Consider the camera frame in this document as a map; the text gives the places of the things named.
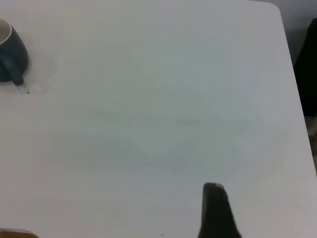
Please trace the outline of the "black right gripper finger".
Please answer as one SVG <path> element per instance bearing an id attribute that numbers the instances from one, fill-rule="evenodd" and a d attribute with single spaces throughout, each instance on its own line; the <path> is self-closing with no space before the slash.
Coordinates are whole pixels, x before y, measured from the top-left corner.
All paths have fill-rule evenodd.
<path id="1" fill-rule="evenodd" d="M 228 195 L 219 183 L 205 183 L 199 238 L 240 238 Z"/>

